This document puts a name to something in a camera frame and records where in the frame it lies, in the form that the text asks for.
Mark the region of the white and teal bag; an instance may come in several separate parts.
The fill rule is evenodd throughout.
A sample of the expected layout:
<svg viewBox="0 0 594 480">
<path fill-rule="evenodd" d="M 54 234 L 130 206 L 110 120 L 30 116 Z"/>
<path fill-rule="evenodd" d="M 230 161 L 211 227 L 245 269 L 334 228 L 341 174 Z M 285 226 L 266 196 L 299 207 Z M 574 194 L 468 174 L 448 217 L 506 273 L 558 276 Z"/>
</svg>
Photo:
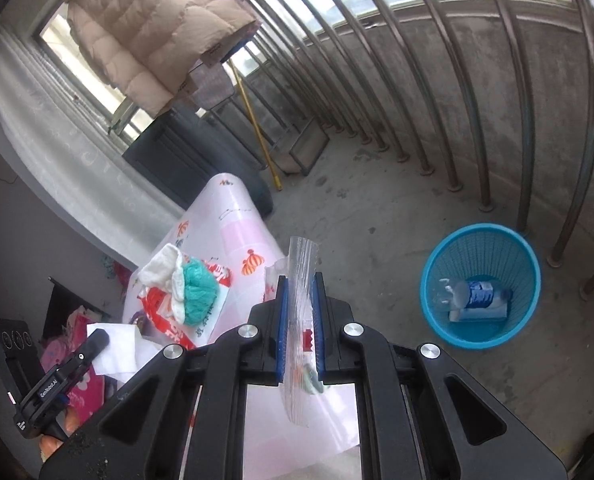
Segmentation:
<svg viewBox="0 0 594 480">
<path fill-rule="evenodd" d="M 148 290 L 156 288 L 170 295 L 175 322 L 186 326 L 207 321 L 220 293 L 208 266 L 185 257 L 173 244 L 165 244 L 138 271 L 137 279 Z"/>
</svg>

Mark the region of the clear plastic zip bag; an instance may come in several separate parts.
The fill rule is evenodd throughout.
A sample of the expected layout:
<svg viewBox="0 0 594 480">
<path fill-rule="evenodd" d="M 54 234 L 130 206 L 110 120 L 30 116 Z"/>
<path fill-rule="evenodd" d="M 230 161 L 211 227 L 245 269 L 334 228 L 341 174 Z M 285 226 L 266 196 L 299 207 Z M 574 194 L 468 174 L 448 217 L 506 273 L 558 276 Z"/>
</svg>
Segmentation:
<svg viewBox="0 0 594 480">
<path fill-rule="evenodd" d="M 280 396 L 288 420 L 300 427 L 313 424 L 315 398 L 326 390 L 315 363 L 312 288 L 317 264 L 318 244 L 292 236 L 288 255 L 265 269 L 264 300 L 276 298 L 281 275 L 288 278 L 286 368 Z"/>
</svg>

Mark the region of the red white plastic package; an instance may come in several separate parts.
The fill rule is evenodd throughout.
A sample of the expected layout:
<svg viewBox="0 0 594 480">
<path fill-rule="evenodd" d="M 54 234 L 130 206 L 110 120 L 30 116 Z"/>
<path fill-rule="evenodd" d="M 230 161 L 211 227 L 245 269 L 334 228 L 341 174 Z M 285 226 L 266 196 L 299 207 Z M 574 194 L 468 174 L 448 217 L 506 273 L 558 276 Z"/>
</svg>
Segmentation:
<svg viewBox="0 0 594 480">
<path fill-rule="evenodd" d="M 232 288 L 231 270 L 170 244 L 131 278 L 126 318 L 143 313 L 157 335 L 186 349 L 208 344 Z"/>
</svg>

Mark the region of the white paper sheet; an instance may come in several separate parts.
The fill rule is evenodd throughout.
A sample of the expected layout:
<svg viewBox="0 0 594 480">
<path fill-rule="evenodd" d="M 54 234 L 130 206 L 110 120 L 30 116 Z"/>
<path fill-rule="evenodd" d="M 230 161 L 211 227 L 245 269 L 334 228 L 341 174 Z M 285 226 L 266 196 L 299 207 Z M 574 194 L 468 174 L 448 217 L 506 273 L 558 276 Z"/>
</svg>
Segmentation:
<svg viewBox="0 0 594 480">
<path fill-rule="evenodd" d="M 86 334 L 104 330 L 109 337 L 105 349 L 92 362 L 96 375 L 127 382 L 161 350 L 158 342 L 146 339 L 133 324 L 94 323 L 86 326 Z"/>
</svg>

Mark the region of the blue white bottle in basket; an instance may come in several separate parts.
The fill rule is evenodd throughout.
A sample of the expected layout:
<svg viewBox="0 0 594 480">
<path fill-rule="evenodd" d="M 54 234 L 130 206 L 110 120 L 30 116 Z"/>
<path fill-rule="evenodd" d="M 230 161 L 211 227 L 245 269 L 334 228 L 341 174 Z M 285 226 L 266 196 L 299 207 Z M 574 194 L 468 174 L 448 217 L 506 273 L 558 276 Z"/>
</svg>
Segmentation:
<svg viewBox="0 0 594 480">
<path fill-rule="evenodd" d="M 439 281 L 434 308 L 449 315 L 451 323 L 500 322 L 507 318 L 512 291 L 495 280 Z"/>
</svg>

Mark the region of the blue plastic waste basket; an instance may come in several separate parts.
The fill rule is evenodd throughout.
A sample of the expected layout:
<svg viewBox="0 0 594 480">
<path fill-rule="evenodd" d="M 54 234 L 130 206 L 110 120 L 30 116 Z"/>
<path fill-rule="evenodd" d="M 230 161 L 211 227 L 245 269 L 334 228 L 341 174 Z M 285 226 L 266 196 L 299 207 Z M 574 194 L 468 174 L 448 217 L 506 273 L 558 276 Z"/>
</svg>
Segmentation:
<svg viewBox="0 0 594 480">
<path fill-rule="evenodd" d="M 541 293 L 541 268 L 529 243 L 496 223 L 464 226 L 429 256 L 419 284 L 423 314 L 452 346 L 486 350 L 528 324 Z"/>
</svg>

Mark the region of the dark metal cabinet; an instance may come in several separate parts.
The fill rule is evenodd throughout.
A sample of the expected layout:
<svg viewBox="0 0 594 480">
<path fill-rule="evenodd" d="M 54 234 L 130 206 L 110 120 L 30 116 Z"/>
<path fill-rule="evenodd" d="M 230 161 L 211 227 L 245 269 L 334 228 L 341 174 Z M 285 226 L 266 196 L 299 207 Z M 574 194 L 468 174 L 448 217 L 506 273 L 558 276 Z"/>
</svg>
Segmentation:
<svg viewBox="0 0 594 480">
<path fill-rule="evenodd" d="M 182 105 L 157 117 L 123 158 L 178 206 L 186 209 L 217 174 L 238 177 L 262 217 L 274 208 L 271 191 L 252 157 L 232 136 Z"/>
</svg>

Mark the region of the white sheer curtain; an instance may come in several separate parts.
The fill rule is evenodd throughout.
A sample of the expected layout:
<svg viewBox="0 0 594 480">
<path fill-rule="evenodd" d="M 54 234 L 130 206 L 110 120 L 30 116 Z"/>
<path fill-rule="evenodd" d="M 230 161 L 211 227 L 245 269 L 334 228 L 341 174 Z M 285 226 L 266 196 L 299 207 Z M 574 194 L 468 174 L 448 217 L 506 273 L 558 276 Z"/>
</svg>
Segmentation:
<svg viewBox="0 0 594 480">
<path fill-rule="evenodd" d="M 51 211 L 127 266 L 147 261 L 181 217 L 38 48 L 2 25 L 0 154 Z"/>
</svg>

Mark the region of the metal balcony railing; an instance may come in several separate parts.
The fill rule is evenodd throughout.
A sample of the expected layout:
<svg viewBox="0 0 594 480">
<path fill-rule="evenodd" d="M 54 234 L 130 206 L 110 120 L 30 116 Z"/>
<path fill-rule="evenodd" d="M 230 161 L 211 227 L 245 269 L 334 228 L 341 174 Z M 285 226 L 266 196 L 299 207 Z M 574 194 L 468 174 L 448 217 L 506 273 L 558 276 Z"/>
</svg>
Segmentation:
<svg viewBox="0 0 594 480">
<path fill-rule="evenodd" d="M 317 110 L 542 240 L 594 299 L 594 0 L 247 0 Z"/>
</svg>

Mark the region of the beige puffer jacket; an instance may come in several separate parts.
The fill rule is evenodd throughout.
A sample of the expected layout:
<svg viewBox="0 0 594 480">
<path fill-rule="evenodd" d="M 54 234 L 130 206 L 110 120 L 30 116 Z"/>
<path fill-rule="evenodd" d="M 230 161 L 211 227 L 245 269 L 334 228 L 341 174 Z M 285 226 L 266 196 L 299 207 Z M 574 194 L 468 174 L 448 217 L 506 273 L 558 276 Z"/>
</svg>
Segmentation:
<svg viewBox="0 0 594 480">
<path fill-rule="evenodd" d="M 197 63 L 224 63 L 259 27 L 240 0 L 64 0 L 88 66 L 152 117 L 198 88 Z"/>
</svg>

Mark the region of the metal frame stand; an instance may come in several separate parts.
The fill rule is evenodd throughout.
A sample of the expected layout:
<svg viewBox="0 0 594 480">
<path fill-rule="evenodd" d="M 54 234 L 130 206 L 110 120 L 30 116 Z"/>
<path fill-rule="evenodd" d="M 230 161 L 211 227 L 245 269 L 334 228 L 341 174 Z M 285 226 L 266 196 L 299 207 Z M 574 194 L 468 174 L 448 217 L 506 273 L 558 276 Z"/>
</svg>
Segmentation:
<svg viewBox="0 0 594 480">
<path fill-rule="evenodd" d="M 272 147 L 272 161 L 284 174 L 310 174 L 329 144 L 330 137 L 314 119 L 301 128 L 290 127 Z"/>
</svg>

